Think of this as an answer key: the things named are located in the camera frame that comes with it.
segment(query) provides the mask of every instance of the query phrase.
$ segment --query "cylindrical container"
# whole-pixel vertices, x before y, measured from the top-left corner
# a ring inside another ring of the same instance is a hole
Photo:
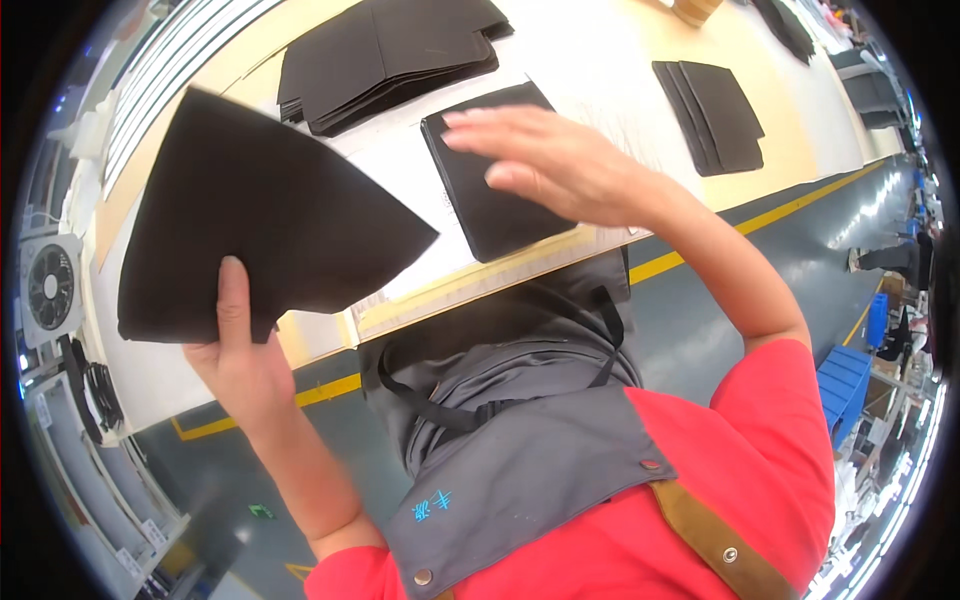
[[[673,12],[684,22],[700,27],[723,4],[723,0],[674,0]]]

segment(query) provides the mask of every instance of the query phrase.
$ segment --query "fingernail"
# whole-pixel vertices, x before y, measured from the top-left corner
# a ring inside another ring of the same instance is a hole
[[[459,150],[464,147],[464,137],[459,132],[444,132],[441,134],[444,144],[452,150]]]
[[[463,123],[466,118],[467,116],[462,112],[448,112],[444,115],[444,123],[446,123],[448,127],[454,127],[458,123]]]
[[[484,180],[487,181],[487,185],[490,187],[502,187],[513,182],[514,172],[498,164],[494,164],[491,168],[487,169]]]
[[[220,261],[220,273],[217,276],[217,290],[219,290],[221,293],[223,293],[224,286],[227,285],[227,277],[224,274],[224,271],[226,270],[225,267],[227,265],[238,265],[238,264],[241,264],[241,263],[240,263],[240,259],[237,258],[236,256],[224,256],[223,259]]]

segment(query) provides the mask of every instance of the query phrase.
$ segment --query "floor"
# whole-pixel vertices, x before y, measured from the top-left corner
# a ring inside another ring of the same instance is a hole
[[[873,169],[798,185],[723,213],[733,225],[748,220],[762,225],[748,237],[796,295],[818,364],[836,344],[848,339],[852,348],[864,344],[860,320],[882,274],[846,273],[847,248],[895,243],[891,232],[907,206],[909,176],[905,161],[891,157]],[[631,267],[669,252],[659,239],[641,240],[629,248]],[[643,273],[648,271],[632,270],[635,276]],[[644,278],[634,286],[633,307],[645,386],[708,403],[742,355],[742,346],[696,275],[681,264]],[[356,354],[349,351],[299,369],[295,377],[298,391],[304,391],[356,372]],[[349,392],[304,410],[348,464],[372,518],[384,522],[410,482],[388,451],[362,393]],[[218,405],[209,404],[178,421],[187,430],[224,415]],[[193,516],[183,542],[213,573],[229,571],[230,580],[242,582],[251,598],[301,597],[301,579],[313,557],[239,430],[182,441],[172,423],[164,422],[137,434],[136,440],[157,480]],[[265,506],[274,518],[251,505]]]

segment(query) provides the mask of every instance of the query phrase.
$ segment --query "white fan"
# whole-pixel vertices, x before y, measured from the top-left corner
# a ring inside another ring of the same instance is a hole
[[[76,331],[84,318],[80,295],[80,252],[73,233],[20,242],[20,304],[23,338],[37,348]]]

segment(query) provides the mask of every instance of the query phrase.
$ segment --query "right hand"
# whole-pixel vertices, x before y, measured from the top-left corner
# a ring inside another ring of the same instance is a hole
[[[276,334],[266,344],[254,344],[250,332],[250,279],[235,256],[220,264],[217,326],[220,339],[212,344],[186,344],[183,354],[206,387],[249,436],[296,410],[293,372]]]
[[[543,204],[570,221],[653,228],[689,194],[643,167],[601,133],[533,106],[474,108],[444,115],[444,142],[493,158],[487,184]]]

